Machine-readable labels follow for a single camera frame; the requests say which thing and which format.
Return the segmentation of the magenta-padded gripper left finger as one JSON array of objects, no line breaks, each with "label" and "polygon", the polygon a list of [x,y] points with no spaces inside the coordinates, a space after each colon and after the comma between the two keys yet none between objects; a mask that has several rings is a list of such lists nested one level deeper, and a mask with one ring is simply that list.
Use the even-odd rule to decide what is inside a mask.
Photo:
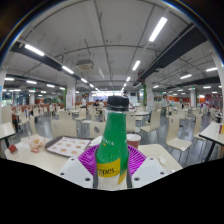
[{"label": "magenta-padded gripper left finger", "polygon": [[79,157],[71,157],[59,171],[58,176],[78,186],[94,189],[98,185],[95,154],[98,145],[85,150]]}]

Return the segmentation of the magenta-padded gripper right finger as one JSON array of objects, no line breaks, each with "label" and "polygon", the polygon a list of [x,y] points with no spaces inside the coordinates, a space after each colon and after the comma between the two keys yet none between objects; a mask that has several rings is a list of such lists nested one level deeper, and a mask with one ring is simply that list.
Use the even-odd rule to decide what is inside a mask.
[{"label": "magenta-padded gripper right finger", "polygon": [[147,157],[132,146],[128,150],[128,188],[141,188],[167,175],[155,157]]}]

